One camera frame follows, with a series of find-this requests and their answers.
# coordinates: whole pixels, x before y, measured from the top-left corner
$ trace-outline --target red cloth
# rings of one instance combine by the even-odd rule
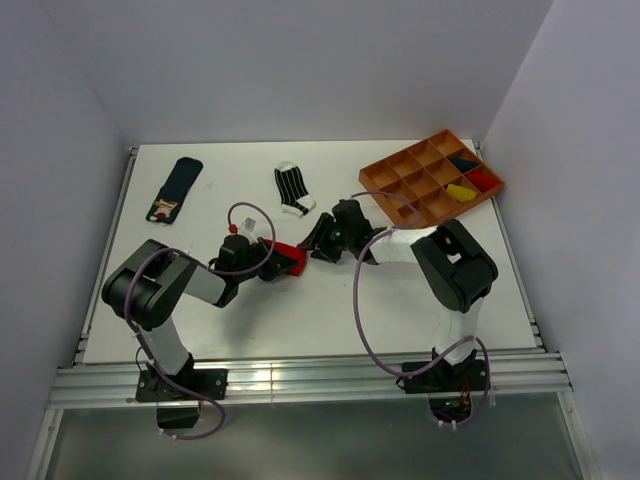
[[[500,181],[497,178],[487,177],[486,175],[478,172],[471,172],[467,174],[467,178],[482,193],[488,192],[493,187],[500,185]]]
[[[271,245],[271,240],[266,240],[267,244]],[[293,275],[299,277],[302,271],[307,266],[307,251],[301,248],[287,245],[286,243],[276,242],[276,252],[286,255],[289,258],[293,258],[298,261],[298,265],[290,270],[287,270],[287,275]]]

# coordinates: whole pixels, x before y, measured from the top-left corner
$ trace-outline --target gray wall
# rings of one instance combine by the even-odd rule
[[[21,478],[69,362],[126,152],[35,0],[0,3],[0,452]]]
[[[640,478],[640,5],[556,0],[485,143],[607,478]]]
[[[141,143],[483,137],[552,0],[42,0]]]

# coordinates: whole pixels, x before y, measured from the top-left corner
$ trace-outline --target purple cable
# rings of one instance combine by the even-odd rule
[[[373,351],[373,349],[371,348],[371,345],[369,345],[369,342],[367,341],[367,337],[365,336],[364,333],[364,329],[362,328],[362,321],[360,319],[360,307],[358,304],[358,284],[360,282],[360,271],[362,269],[362,265],[364,264],[364,258],[367,255],[367,253],[369,252],[369,250],[371,249],[371,247],[373,246],[373,244],[375,244],[377,241],[388,237],[389,235],[391,235],[394,231],[394,229],[397,228],[407,228],[407,226],[414,226],[420,223],[420,221],[422,221],[422,215],[420,214],[420,212],[418,212],[413,205],[411,205],[409,203],[409,201],[404,198],[401,197],[400,195],[396,195],[393,193],[389,193],[389,192],[383,192],[383,191],[373,191],[373,192],[360,192],[360,193],[356,193],[355,195],[352,195],[352,198],[355,198],[357,196],[361,196],[361,195],[386,195],[386,196],[390,196],[390,197],[394,197],[399,199],[400,201],[404,202],[405,205],[409,206],[417,215],[418,215],[418,220],[416,220],[415,222],[411,222],[409,224],[404,224],[404,225],[399,225],[396,227],[392,227],[390,230],[385,230],[384,232],[380,233],[379,235],[373,237],[371,240],[369,240],[369,242],[364,246],[364,248],[362,249],[362,251],[360,252],[360,255],[358,256],[358,261],[356,262],[356,269],[353,275],[353,316],[355,318],[356,321],[356,328],[358,330],[358,336],[360,337],[360,340],[362,341],[362,345],[364,345],[365,350],[367,351],[367,353],[369,354],[369,357],[371,357],[371,360],[373,360],[373,362],[380,367],[382,370],[384,370],[385,372],[394,375],[396,377],[400,377],[400,378],[409,378],[409,377],[415,377],[417,375],[420,375],[428,370],[430,370],[431,368],[435,367],[438,363],[440,363],[447,355],[449,355],[452,351],[454,351],[456,348],[458,348],[460,345],[463,345],[467,342],[473,342],[474,340],[478,342],[478,344],[480,345],[480,348],[482,349],[482,354],[484,355],[484,361],[485,361],[485,365],[486,365],[486,375],[487,375],[487,380],[485,382],[485,388],[484,388],[484,392],[482,394],[482,399],[480,400],[480,404],[478,405],[478,408],[474,408],[473,411],[471,412],[471,414],[469,415],[469,417],[467,417],[465,420],[456,423],[456,425],[464,425],[466,423],[468,423],[470,420],[474,419],[478,412],[480,410],[482,410],[486,404],[487,401],[487,396],[489,395],[489,389],[491,388],[491,383],[490,383],[490,379],[491,379],[491,375],[490,375],[490,368],[489,368],[489,352],[487,351],[487,348],[485,347],[484,343],[482,342],[482,340],[480,340],[478,337],[474,337],[472,335],[466,336],[464,338],[461,338],[460,340],[458,340],[457,342],[455,342],[453,345],[451,345],[450,347],[448,347],[447,349],[445,349],[444,352],[442,352],[440,355],[438,355],[436,358],[434,358],[431,362],[429,362],[428,364],[426,364],[423,367],[420,367],[417,370],[414,370],[412,372],[401,372],[401,371],[397,371],[394,370],[390,367],[388,367],[387,365],[385,365],[382,360],[380,360],[380,357],[378,357],[378,355],[376,355],[376,353]]]
[[[271,257],[271,255],[273,254],[273,250],[274,250],[274,246],[276,244],[276,229],[273,225],[273,222],[271,221],[271,218],[269,218],[269,215],[266,214],[266,212],[264,210],[262,210],[260,207],[252,204],[252,203],[248,203],[248,202],[238,202],[238,203],[234,203],[233,205],[231,205],[231,207],[229,208],[229,212],[227,214],[227,220],[229,222],[229,225],[231,225],[231,212],[233,212],[233,210],[239,206],[247,206],[247,207],[251,207],[255,210],[257,210],[258,212],[260,212],[262,214],[262,216],[267,220],[267,223],[269,224],[269,227],[271,227],[271,234],[272,234],[272,243],[271,243],[271,248],[269,249],[269,252],[267,253],[266,257],[260,261],[258,264],[254,265],[251,268],[248,268],[246,270],[241,270],[238,272],[219,272],[216,270],[209,270],[212,273],[215,273],[217,275],[242,275],[245,273],[249,273],[252,272],[254,270],[257,270],[258,268],[260,268],[262,265],[264,265],[269,258]],[[142,332],[140,331],[140,328],[134,323],[134,319],[133,319],[133,315],[131,314],[131,304],[133,302],[133,292],[138,284],[138,282],[140,281],[140,278],[142,278],[142,275],[144,275],[144,271],[147,269],[147,267],[158,257],[162,256],[162,255],[167,255],[170,253],[176,253],[178,255],[185,255],[184,252],[182,252],[181,250],[178,250],[177,248],[171,248],[171,247],[166,247],[166,248],[161,248],[160,250],[157,250],[155,252],[153,252],[151,255],[149,255],[149,257],[147,257],[145,259],[144,262],[142,262],[142,264],[140,265],[140,267],[138,267],[138,269],[136,270],[136,273],[133,275],[133,278],[131,279],[131,282],[129,283],[129,288],[127,289],[127,295],[125,296],[125,300],[124,300],[124,319],[127,322],[127,325],[129,326],[129,328],[131,328],[131,330],[133,330],[133,332],[136,334],[136,338],[138,339],[138,342],[140,343],[140,346],[142,347],[142,350],[144,350],[144,353],[147,355],[147,358],[149,360],[149,362],[153,362],[153,369],[158,372],[158,375],[160,376],[160,378],[162,378],[162,380],[169,385],[170,387],[172,387],[173,389],[184,393],[185,395],[189,395],[190,397],[193,397],[197,400],[200,400],[202,402],[208,402],[211,405],[213,405],[214,407],[216,407],[218,409],[218,411],[220,412],[220,421],[218,422],[218,424],[212,428],[211,430],[204,432],[204,433],[200,433],[197,435],[182,435],[182,434],[175,434],[175,435],[171,435],[167,432],[164,432],[166,435],[170,436],[170,437],[175,437],[178,440],[200,440],[202,438],[206,438],[210,435],[213,435],[214,433],[216,433],[218,430],[220,430],[222,428],[222,426],[224,425],[225,419],[226,419],[226,412],[224,411],[224,408],[222,407],[222,405],[220,405],[218,402],[216,402],[215,400],[213,400],[212,398],[209,398],[205,395],[202,395],[198,392],[194,392],[193,390],[189,390],[186,387],[183,387],[181,385],[178,385],[176,382],[174,382],[173,380],[171,380],[169,378],[169,375],[162,369],[162,367],[160,366],[160,364],[158,363],[158,361],[156,360],[156,358],[153,355],[153,352],[151,351],[151,348],[149,347],[149,344],[147,343],[147,341],[145,340],[144,336],[142,335]],[[206,265],[198,262],[202,267],[204,268],[208,268]]]

